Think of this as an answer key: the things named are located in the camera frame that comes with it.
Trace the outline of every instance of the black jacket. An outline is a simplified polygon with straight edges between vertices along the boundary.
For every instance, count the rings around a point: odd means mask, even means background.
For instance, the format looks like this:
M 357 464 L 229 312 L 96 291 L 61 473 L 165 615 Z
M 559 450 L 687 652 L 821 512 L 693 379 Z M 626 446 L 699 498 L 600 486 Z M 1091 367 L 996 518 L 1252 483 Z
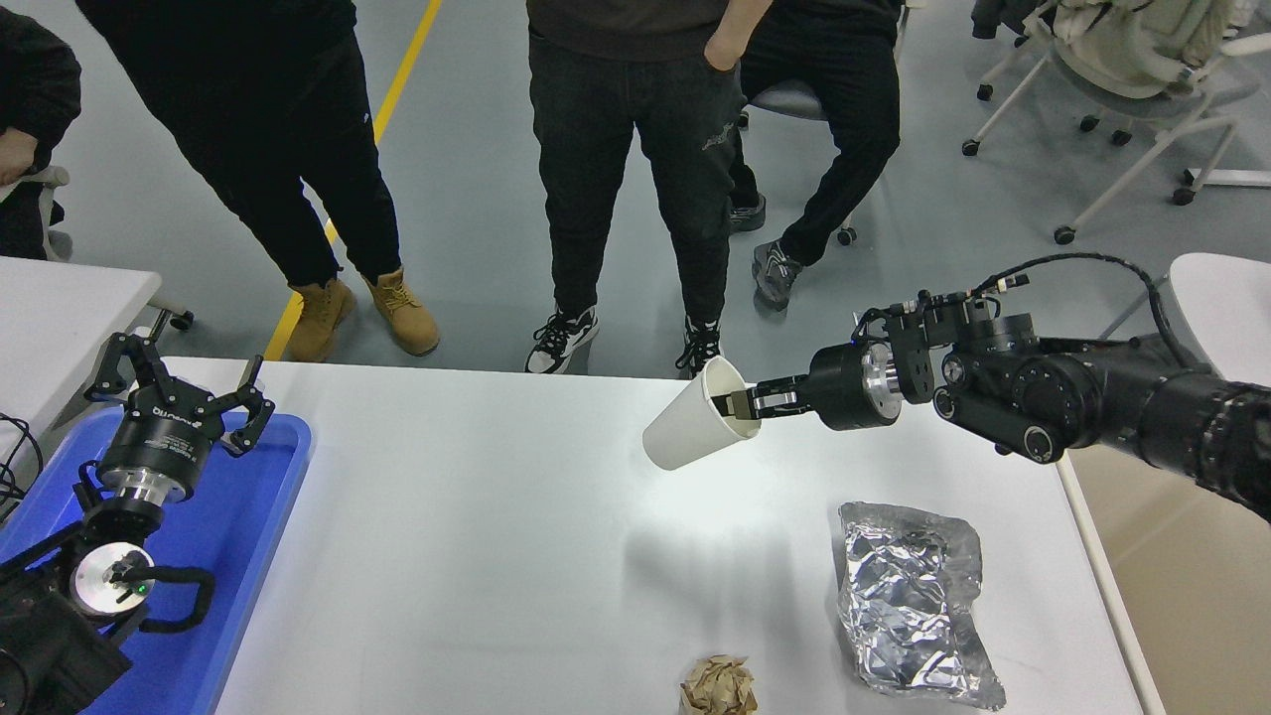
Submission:
M 1023 19 L 1045 0 L 975 0 L 971 10 L 971 36 L 980 39 L 993 39 L 998 36 L 998 25 L 1004 24 L 1018 34 L 1024 33 Z
M 75 0 L 136 75 L 224 76 L 297 62 L 353 30 L 352 0 Z
M 886 17 L 892 24 L 900 22 L 902 0 L 774 0 L 806 10 L 876 13 Z
M 526 0 L 530 25 L 553 43 L 633 62 L 700 53 L 728 0 Z
M 80 66 L 75 53 L 39 23 L 0 8 L 0 131 L 34 136 L 36 168 L 79 116 Z

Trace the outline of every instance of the tan boot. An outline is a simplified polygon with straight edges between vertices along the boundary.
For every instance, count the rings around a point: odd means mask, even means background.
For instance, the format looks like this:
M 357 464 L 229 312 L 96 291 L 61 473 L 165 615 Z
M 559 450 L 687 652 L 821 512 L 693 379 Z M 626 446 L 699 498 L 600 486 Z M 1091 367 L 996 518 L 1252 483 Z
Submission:
M 322 363 L 336 347 L 336 325 L 357 305 L 353 291 L 339 278 L 330 278 L 327 284 L 290 284 L 300 293 L 304 305 L 300 319 L 291 330 L 287 348 L 296 363 Z
M 428 309 L 403 282 L 403 269 L 380 276 L 375 284 L 366 281 L 375 298 L 375 307 L 389 321 L 393 337 L 411 354 L 427 354 L 441 340 L 437 321 Z

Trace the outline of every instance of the black wire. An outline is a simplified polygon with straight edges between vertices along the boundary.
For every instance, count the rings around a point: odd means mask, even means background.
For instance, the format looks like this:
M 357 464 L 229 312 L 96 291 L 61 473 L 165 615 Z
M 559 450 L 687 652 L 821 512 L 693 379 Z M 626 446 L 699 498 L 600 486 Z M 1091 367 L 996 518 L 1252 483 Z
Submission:
M 1166 347 L 1169 348 L 1169 353 L 1174 356 L 1174 361 L 1178 362 L 1178 366 L 1183 368 L 1193 367 L 1192 362 L 1187 359 L 1186 356 L 1187 353 L 1183 351 L 1182 345 L 1178 344 L 1178 338 L 1174 337 L 1174 329 L 1169 325 L 1169 319 L 1166 317 L 1166 311 L 1160 306 L 1160 291 L 1157 290 L 1157 284 L 1155 282 L 1153 282 L 1152 276 L 1148 274 L 1148 272 L 1140 268 L 1139 265 L 1135 265 L 1134 263 L 1124 258 L 1117 258 L 1116 255 L 1106 255 L 1103 253 L 1055 253 L 1051 255 L 1043 255 L 1041 258 L 1033 258 L 1032 260 L 1024 260 L 1018 265 L 1007 268 L 1005 271 L 1000 271 L 998 273 L 989 276 L 988 278 L 984 279 L 984 282 L 981 282 L 980 284 L 977 284 L 975 288 L 971 290 L 971 296 L 972 297 L 982 296 L 984 291 L 993 287 L 999 279 L 1018 273 L 1019 271 L 1031 268 L 1033 265 L 1040 265 L 1042 263 L 1051 263 L 1054 260 L 1068 260 L 1073 258 L 1085 258 L 1091 260 L 1103 260 L 1104 263 L 1115 263 L 1117 265 L 1121 265 L 1122 268 L 1134 272 L 1134 274 L 1139 276 L 1139 279 L 1143 281 L 1143 284 L 1148 286 L 1148 305 L 1152 306 L 1152 320 L 1157 323 L 1157 331 L 1160 333 L 1160 338 L 1166 342 Z
M 32 451 L 36 453 L 36 476 L 38 478 L 41 472 L 44 471 L 44 452 L 39 450 L 39 442 L 31 433 L 31 423 L 27 420 L 20 420 L 18 418 L 10 418 L 4 413 L 0 413 L 0 423 L 8 423 L 20 433 L 18 437 L 18 443 L 13 446 L 9 451 L 9 456 L 0 462 L 0 505 L 8 503 L 3 512 L 0 512 L 0 523 L 13 514 L 13 511 L 18 508 L 18 504 L 27 498 L 27 490 L 18 486 L 18 475 L 13 471 L 14 462 L 18 458 L 18 452 L 22 451 L 24 443 L 31 443 Z

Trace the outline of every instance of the blue tray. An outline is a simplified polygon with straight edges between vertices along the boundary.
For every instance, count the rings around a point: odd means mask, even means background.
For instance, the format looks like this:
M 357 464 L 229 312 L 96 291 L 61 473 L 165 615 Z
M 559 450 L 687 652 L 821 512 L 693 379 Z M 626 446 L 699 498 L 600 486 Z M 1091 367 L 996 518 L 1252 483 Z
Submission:
M 0 561 L 83 518 L 71 486 L 79 466 L 105 452 L 122 410 L 97 413 L 66 436 L 52 462 L 0 531 Z M 247 415 L 230 413 L 226 429 Z M 210 714 L 225 687 L 252 607 L 282 537 L 291 505 L 309 466 L 309 427 L 292 415 L 273 415 L 252 452 L 231 458 L 212 450 L 193 499 L 164 507 L 164 523 L 146 541 L 155 564 L 198 566 L 216 574 L 207 618 L 177 635 L 135 634 L 123 644 L 128 671 L 84 712 Z M 159 584 L 147 599 L 151 617 L 182 618 L 194 587 Z

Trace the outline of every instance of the white paper cup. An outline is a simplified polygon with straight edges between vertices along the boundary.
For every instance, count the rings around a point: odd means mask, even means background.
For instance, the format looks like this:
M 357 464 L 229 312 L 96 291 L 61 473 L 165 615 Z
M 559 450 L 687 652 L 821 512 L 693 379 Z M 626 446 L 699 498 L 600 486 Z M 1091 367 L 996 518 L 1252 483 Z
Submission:
M 746 390 L 723 357 L 712 357 L 698 377 L 644 428 L 644 455 L 663 470 L 680 467 L 759 433 L 759 420 L 723 418 L 712 398 Z

